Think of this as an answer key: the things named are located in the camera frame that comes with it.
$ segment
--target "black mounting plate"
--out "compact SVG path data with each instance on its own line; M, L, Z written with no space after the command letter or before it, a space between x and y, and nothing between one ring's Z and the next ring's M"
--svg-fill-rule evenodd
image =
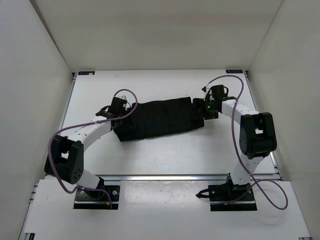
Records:
M225 193L220 193L219 195L215 193L221 192L221 184L220 185L209 185L209 199L210 199L210 211L211 212L224 212L224 211L256 211L257 205L255 201L255 195L253 190L251 189L245 196L236 201L235 203L230 203L227 205L213 203L218 202L227 202L231 201L235 198L230 198L230 196Z
M119 185L105 185L105 190L109 193L112 210L117 210L119 207L120 186ZM92 199L82 189L77 189L75 193L73 208L74 209L100 209L110 210L110 205L107 203L108 198Z

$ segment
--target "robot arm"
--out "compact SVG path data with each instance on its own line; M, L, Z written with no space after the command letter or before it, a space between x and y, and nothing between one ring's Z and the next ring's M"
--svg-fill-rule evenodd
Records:
M195 98L194 108L205 120L217 119L219 113L232 118L236 98L228 96L229 90L223 85L211 88L204 87L204 99ZM245 168L253 174L258 164L277 148L277 140L272 115L268 112L258 112L238 103L234 119L240 125L239 145L240 158ZM221 185L221 192L227 193L227 200L237 199L250 187L250 175L238 161L233 171L228 174L226 183ZM198 198L208 197L197 194Z
M54 166L59 177L69 184L76 184L88 189L103 189L104 180L84 169L84 152L101 136L112 130L112 124L120 122L99 122L106 119L120 117L126 111L127 99L125 96L113 97L110 106L103 107L91 120L94 124L81 127L68 136L56 135L52 141L51 152ZM47 158L44 171L55 176ZM87 192L98 198L100 191Z

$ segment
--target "white tabletop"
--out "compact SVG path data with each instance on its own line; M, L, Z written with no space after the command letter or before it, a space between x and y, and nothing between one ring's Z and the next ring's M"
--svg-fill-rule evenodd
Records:
M208 199L195 194L206 181L122 181L118 210L73 209L56 179L41 180L25 233L34 240L298 240L310 237L291 182L279 182L288 208L275 209L256 186L257 211L211 212ZM284 206L282 192L261 183L269 197Z
M132 90L140 103L202 98L201 88L225 74L225 70L128 70L78 75L63 126L89 122L95 113L111 103L119 89ZM254 109L244 74L236 75L245 84L240 102ZM237 96L241 88L240 81L232 77L219 79L214 84L224 84L230 96ZM130 103L134 102L129 93L124 94ZM239 136L237 124L235 132ZM198 130L153 139L120 142L116 134L110 132L84 154L85 169L97 175L227 174L236 161L231 119L222 114L218 119L206 120ZM275 173L271 158L265 158L255 173Z

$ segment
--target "black fabric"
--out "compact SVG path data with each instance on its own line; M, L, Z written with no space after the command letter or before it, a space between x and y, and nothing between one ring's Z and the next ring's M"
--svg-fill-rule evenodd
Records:
M184 133L204 126L194 119L190 97L138 103L135 111L113 130L121 142Z

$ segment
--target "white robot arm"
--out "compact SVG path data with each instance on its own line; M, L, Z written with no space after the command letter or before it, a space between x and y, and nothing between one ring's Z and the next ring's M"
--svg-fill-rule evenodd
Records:
M112 99L110 106L103 107L91 120L92 124L83 126L68 136L56 135L51 144L51 155L58 176L69 184L76 184L86 189L104 189L104 180L84 169L84 152L101 136L112 130L112 124L120 124L113 120L126 112L127 99L125 96ZM46 174L55 176L49 157L44 166ZM87 191L87 194L98 199L101 191Z
M241 162L237 162L224 184L209 185L208 189L200 191L196 196L210 198L210 202L213 203L211 205L212 211L227 211L225 209L241 211L241 207L224 207L220 203L241 199L240 205L244 206L243 203L254 200L253 193L251 196L250 194L246 195L251 188L251 175L255 172L258 164L277 148L273 118L268 112L261 113L241 103L237 103L235 107L236 98L228 96L229 90L223 85L215 85L211 88L204 87L202 90L205 92L204 99L195 98L193 100L194 108L198 109L198 114L201 114L205 120L209 120L218 118L220 113L229 116L240 125L241 154L239 157ZM247 210L256 209L255 204L248 206Z

